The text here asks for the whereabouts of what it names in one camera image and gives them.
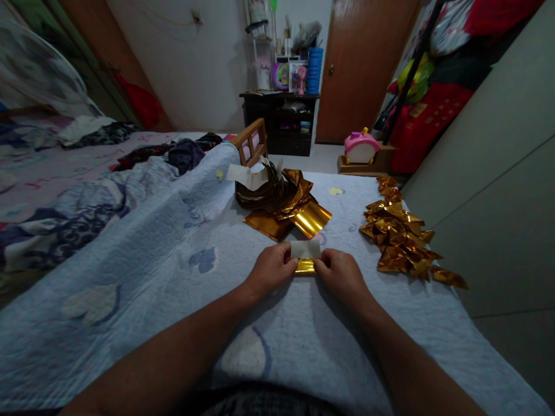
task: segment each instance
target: gold paper pile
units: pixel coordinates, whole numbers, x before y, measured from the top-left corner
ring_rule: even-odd
[[[397,182],[390,176],[379,176],[379,191],[385,200],[368,205],[364,217],[368,224],[360,232],[370,236],[380,247],[382,257],[378,262],[380,272],[403,272],[412,277],[430,281],[430,270],[434,280],[449,286],[470,289],[457,273],[432,266],[439,254],[426,249],[434,231],[422,231],[424,221],[403,209],[404,199],[397,189]]]
[[[241,208],[252,211],[243,221],[277,242],[284,240],[294,226],[309,239],[318,234],[331,213],[310,194],[313,183],[304,179],[300,170],[278,170],[267,159],[262,164],[268,181],[260,188],[251,191],[235,183],[235,199]]]

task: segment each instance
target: wooden frame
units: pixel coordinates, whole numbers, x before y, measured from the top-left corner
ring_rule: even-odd
[[[260,143],[254,148],[253,133],[258,131]],[[245,152],[243,150],[243,143],[249,141],[250,158],[245,159]],[[241,133],[236,135],[230,142],[237,150],[239,150],[239,157],[241,158],[241,165],[252,168],[260,159],[260,156],[268,157],[268,145],[266,142],[266,127],[264,126],[264,119],[259,118],[250,126],[245,128]]]

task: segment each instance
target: bedspread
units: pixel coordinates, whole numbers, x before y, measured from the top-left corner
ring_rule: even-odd
[[[242,222],[234,184],[220,181],[230,162],[239,156],[229,144],[208,152],[186,180],[142,203],[4,309],[0,411],[63,406],[125,354],[245,279],[273,242]],[[376,270],[380,251],[358,232],[365,205],[380,199],[375,179],[304,174],[333,214],[315,238],[354,255],[380,304],[480,406],[489,414],[551,414],[451,288]],[[299,389],[348,413],[393,413],[361,329],[314,277],[293,279],[248,315],[210,383],[245,379]]]

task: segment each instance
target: floor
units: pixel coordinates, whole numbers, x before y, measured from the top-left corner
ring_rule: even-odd
[[[269,155],[269,159],[277,164],[283,158],[283,167],[300,169],[304,172],[337,173],[337,157],[345,152],[343,146],[336,144],[314,144],[310,157]]]

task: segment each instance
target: white wall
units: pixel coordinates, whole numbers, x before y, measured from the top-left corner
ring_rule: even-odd
[[[325,47],[331,2],[280,0],[278,36],[283,37],[286,12],[295,24],[303,16],[307,22],[322,19]],[[249,69],[253,45],[245,34],[241,0],[108,0],[108,5],[177,129],[243,128],[239,94],[254,87],[256,77]],[[200,10],[204,25],[176,25],[191,20],[191,8]],[[264,44],[258,45],[263,53]]]

